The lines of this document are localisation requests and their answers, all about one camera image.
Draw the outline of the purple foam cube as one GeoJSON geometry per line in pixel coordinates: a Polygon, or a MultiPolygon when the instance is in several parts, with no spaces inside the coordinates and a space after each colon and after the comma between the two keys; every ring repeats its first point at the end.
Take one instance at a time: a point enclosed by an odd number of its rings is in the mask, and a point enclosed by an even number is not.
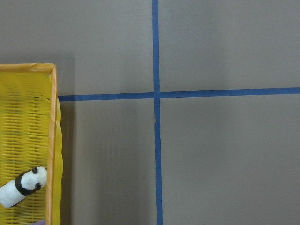
{"type": "Polygon", "coordinates": [[[34,223],[30,223],[29,225],[46,225],[45,220],[40,220],[34,223]]]}

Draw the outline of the yellow woven basket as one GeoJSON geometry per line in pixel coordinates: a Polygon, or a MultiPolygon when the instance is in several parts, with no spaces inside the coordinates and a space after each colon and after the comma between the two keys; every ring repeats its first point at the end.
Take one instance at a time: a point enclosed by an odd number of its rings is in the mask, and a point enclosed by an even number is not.
{"type": "Polygon", "coordinates": [[[35,166],[47,168],[45,187],[15,207],[0,209],[3,225],[44,220],[58,225],[63,174],[61,110],[56,66],[51,63],[0,67],[0,183],[35,166]]]}

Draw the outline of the toy panda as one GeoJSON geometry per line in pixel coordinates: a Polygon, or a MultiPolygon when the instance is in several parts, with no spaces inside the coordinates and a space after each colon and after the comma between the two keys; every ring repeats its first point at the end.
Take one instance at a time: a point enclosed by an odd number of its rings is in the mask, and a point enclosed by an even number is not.
{"type": "Polygon", "coordinates": [[[0,204],[4,208],[12,208],[46,184],[47,169],[43,166],[33,167],[0,187],[0,204]]]}

